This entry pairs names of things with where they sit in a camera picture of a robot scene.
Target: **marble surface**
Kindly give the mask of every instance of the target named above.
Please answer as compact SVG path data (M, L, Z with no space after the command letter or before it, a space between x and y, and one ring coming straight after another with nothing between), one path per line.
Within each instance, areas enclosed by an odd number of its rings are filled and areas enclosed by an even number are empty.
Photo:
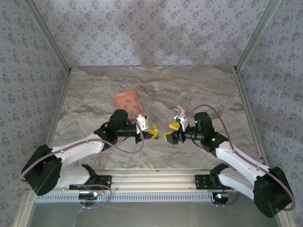
M114 96L135 90L143 115L158 126L160 138L146 140L139 154L125 154L114 148L87 156L72 165L94 168L213 168L221 160L196 147L191 141L171 145L162 134L175 115L173 108L190 111L199 104L213 106L222 116L233 143L257 159L249 125L231 69L211 67L88 67L73 68L52 146L60 146L91 134L116 110ZM207 108L217 131L225 135L215 114ZM135 151L134 138L117 144Z

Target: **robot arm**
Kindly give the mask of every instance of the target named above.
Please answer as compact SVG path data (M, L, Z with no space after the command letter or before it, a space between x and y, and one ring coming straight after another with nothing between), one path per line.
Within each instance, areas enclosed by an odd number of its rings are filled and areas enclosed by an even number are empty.
M157 134L157 127L148 117L138 115L136 123L131 123L125 110L116 110L107 123L79 141L54 148L38 147L23 168L22 175L39 196L67 185L96 184L100 179L90 166L67 166L110 148L117 143L118 137L135 137L135 143L139 143L142 135L144 139L157 139Z
M176 131L165 133L166 141L178 144L179 141L184 143L186 139L197 140L206 152L229 164L231 167L220 164L210 171L211 181L215 186L231 187L248 196L267 217L273 217L292 202L286 190L268 175L276 177L292 194L280 168L270 168L247 156L234 145L232 148L228 139L215 131L206 112L196 113L195 126L190 126L184 111L180 107L177 111L176 121L169 125Z

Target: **orange object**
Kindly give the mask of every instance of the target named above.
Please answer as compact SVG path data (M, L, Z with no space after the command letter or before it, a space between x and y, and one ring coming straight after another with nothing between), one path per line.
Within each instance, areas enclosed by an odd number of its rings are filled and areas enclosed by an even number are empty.
M126 110L128 118L133 120L138 114L142 114L143 110L135 91L126 91L115 95L117 109Z

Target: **gray marble floor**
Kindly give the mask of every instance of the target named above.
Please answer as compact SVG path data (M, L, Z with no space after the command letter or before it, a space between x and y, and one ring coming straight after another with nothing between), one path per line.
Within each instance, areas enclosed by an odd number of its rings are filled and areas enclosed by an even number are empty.
M159 140L147 140L139 154L125 154L111 148L88 156L74 166L89 164L94 168L213 168L221 160L197 148L191 141L171 145L162 133L170 131L173 108L190 111L199 104L209 104L219 111L233 143L257 158L244 107L235 79L228 70L211 67L89 67L74 68L60 114L52 146L64 145L91 134L108 121L116 110L114 96L135 90L143 115L158 126ZM215 114L206 110L214 127L225 134ZM117 144L129 151L137 150L133 138Z

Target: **patterned wallpaper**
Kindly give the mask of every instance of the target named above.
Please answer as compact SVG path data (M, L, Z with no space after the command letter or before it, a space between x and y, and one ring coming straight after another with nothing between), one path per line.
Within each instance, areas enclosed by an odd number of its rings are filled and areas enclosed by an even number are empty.
M268 0L35 2L70 66L230 66Z
M291 184L303 226L303 2L285 0L241 73L270 162Z
M66 73L22 0L0 1L0 226L12 224L18 177L45 142Z

